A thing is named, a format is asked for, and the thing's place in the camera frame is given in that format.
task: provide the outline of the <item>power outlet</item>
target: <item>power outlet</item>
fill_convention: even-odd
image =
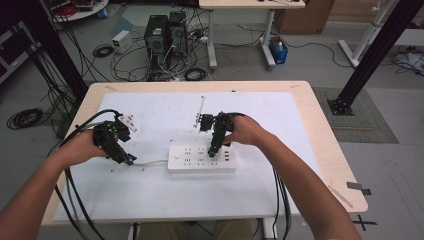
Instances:
[[[121,121],[131,131],[137,132],[137,128],[134,125],[133,117],[133,115],[123,115],[119,117],[119,121]]]
[[[171,173],[235,172],[237,161],[234,147],[219,150],[209,157],[206,146],[171,146],[168,170]]]

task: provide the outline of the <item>computer tower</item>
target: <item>computer tower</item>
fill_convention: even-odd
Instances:
[[[172,57],[168,16],[150,16],[144,33],[144,41],[150,59],[150,68],[152,70],[168,69]]]
[[[174,45],[172,56],[174,58],[183,58],[187,56],[186,12],[170,12],[168,24],[172,45]]]

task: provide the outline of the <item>gray carpet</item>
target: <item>gray carpet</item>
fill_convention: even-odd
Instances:
[[[336,99],[341,90],[341,88],[313,88],[337,141],[399,143],[365,89],[362,89],[352,104],[354,116],[333,115],[327,99]]]

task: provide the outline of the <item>robotic hand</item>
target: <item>robotic hand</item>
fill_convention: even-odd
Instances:
[[[231,117],[245,116],[242,113],[223,113],[213,116],[211,114],[201,114],[198,122],[200,123],[200,131],[207,132],[213,127],[211,146],[208,150],[209,157],[213,158],[218,153],[224,143],[226,132],[234,131],[234,124]]]
[[[132,165],[137,159],[118,144],[118,139],[126,142],[130,140],[130,131],[128,127],[119,120],[119,115],[115,115],[115,121],[104,121],[94,127],[93,142],[101,147],[110,158],[117,163],[125,162]]]

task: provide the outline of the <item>black tape cross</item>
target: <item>black tape cross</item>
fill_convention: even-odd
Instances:
[[[361,215],[358,215],[359,221],[352,221],[354,224],[361,224],[362,230],[367,231],[365,225],[378,225],[376,222],[362,221]]]

